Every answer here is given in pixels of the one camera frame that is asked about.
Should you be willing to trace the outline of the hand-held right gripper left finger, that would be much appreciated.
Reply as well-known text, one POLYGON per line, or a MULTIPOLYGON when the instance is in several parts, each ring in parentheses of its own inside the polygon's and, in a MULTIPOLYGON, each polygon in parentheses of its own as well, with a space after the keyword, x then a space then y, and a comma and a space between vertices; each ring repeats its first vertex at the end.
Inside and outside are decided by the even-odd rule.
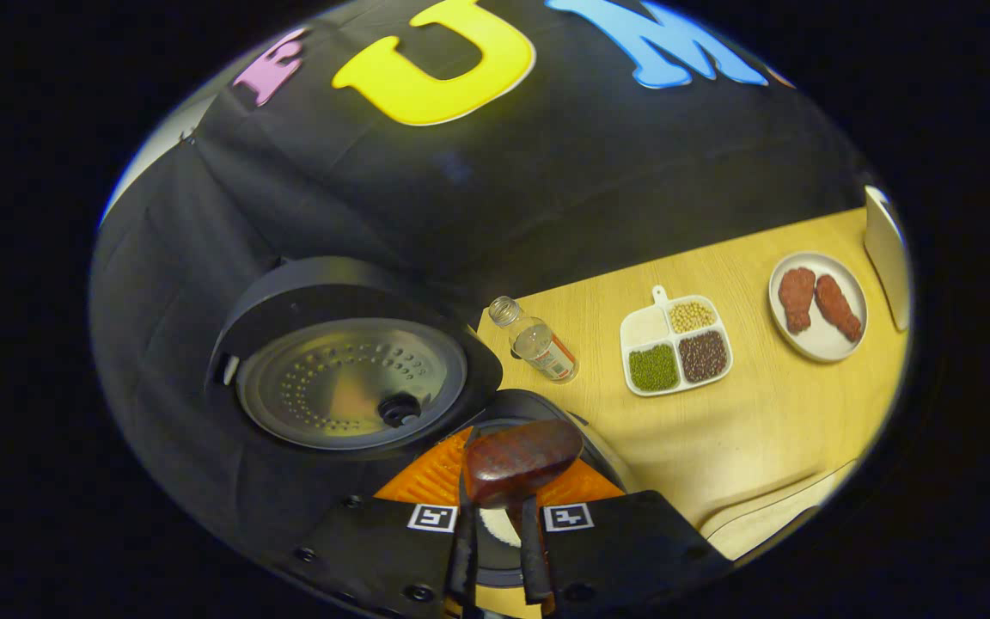
POLYGON ((360 618, 472 618, 475 510, 462 462, 472 428, 441 440, 372 496, 346 496, 285 560, 304 591, 360 618))

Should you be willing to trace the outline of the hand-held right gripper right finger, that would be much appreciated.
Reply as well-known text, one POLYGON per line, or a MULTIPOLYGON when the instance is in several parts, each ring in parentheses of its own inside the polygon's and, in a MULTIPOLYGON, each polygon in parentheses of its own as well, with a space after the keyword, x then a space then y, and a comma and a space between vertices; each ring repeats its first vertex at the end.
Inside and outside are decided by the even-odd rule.
POLYGON ((735 566, 660 493, 625 493, 582 461, 523 505, 520 555, 546 618, 670 618, 735 566))

